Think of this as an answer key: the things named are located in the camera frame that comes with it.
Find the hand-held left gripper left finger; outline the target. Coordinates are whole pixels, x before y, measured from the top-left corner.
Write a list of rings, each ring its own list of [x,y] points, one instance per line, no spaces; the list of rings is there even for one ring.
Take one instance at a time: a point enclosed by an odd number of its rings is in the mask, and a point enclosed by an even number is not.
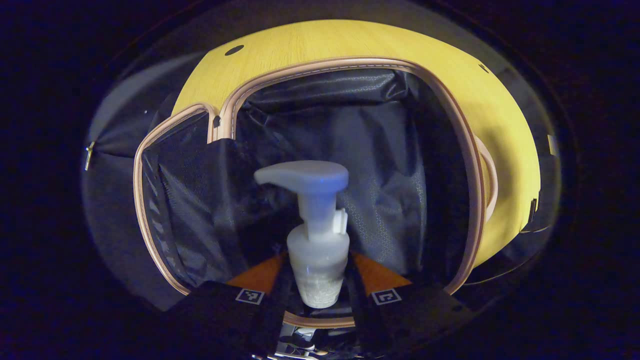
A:
[[[263,360],[277,350],[292,284],[282,253],[243,273],[240,285],[204,282],[162,320],[190,355]]]

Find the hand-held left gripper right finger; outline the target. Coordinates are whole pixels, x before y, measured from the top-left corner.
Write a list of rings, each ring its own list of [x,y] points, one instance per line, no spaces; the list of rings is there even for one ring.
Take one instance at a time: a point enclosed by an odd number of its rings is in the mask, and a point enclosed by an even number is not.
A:
[[[350,253],[345,281],[361,355],[395,360],[459,330],[475,316],[443,289],[422,284],[386,284],[366,289],[364,258]]]

